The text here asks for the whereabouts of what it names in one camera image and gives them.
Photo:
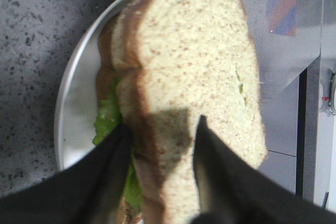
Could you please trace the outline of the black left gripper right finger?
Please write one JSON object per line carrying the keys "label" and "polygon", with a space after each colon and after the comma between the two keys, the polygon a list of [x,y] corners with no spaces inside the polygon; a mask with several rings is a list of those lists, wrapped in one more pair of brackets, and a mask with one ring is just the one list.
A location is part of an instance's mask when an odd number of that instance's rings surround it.
{"label": "black left gripper right finger", "polygon": [[199,118],[193,171],[201,212],[192,223],[335,223],[335,214],[272,182]]}

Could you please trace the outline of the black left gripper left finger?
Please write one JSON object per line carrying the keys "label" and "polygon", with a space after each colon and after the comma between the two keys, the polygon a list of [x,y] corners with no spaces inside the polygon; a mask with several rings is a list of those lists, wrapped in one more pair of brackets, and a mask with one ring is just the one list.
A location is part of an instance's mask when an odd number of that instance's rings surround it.
{"label": "black left gripper left finger", "polygon": [[1,199],[1,223],[116,223],[131,159],[121,124],[79,162]]}

